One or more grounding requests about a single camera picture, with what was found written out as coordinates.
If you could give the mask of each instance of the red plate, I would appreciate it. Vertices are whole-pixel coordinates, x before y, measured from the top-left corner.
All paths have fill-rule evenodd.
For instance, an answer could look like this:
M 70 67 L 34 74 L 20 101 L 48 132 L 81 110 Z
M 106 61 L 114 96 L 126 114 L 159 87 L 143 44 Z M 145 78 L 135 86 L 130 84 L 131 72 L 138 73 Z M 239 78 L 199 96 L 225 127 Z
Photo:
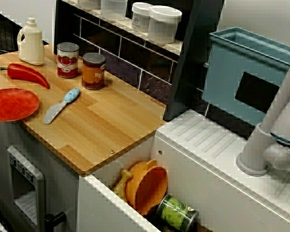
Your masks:
M 16 121 L 33 114 L 40 105 L 38 97 L 25 89 L 0 89 L 0 122 Z

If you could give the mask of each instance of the black handle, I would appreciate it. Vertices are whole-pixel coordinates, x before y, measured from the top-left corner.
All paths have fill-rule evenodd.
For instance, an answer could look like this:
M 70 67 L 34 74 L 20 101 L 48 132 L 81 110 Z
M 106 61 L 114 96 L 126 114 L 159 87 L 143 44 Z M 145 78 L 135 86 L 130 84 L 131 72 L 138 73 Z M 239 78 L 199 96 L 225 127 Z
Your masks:
M 63 212 L 59 213 L 56 216 L 52 214 L 46 214 L 44 216 L 45 232 L 54 232 L 54 227 L 57 226 L 59 223 L 62 223 L 66 219 L 67 216 Z

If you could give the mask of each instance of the black wire rack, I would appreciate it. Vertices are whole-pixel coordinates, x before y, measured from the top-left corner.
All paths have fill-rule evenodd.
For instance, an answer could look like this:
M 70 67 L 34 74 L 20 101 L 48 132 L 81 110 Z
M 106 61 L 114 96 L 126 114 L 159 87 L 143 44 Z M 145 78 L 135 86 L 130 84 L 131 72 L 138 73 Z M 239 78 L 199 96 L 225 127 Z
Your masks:
M 17 34 L 20 29 L 20 26 L 0 14 L 0 55 L 18 50 Z

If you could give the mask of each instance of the oven window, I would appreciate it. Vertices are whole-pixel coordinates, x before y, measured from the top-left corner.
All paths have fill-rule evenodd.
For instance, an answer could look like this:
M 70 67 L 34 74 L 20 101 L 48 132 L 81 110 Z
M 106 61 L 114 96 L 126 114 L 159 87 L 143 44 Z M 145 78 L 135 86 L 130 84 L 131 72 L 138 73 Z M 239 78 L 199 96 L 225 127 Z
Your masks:
M 278 90 L 278 86 L 244 72 L 235 99 L 266 113 Z

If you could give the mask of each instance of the detergent bottle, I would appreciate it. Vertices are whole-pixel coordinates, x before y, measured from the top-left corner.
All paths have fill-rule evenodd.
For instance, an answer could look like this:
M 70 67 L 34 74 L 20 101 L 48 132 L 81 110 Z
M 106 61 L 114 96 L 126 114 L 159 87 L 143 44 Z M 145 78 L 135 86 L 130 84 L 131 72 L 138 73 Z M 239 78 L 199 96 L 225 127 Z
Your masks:
M 29 18 L 27 24 L 19 31 L 17 36 L 18 58 L 33 65 L 44 63 L 44 45 L 42 32 L 37 28 L 35 18 Z

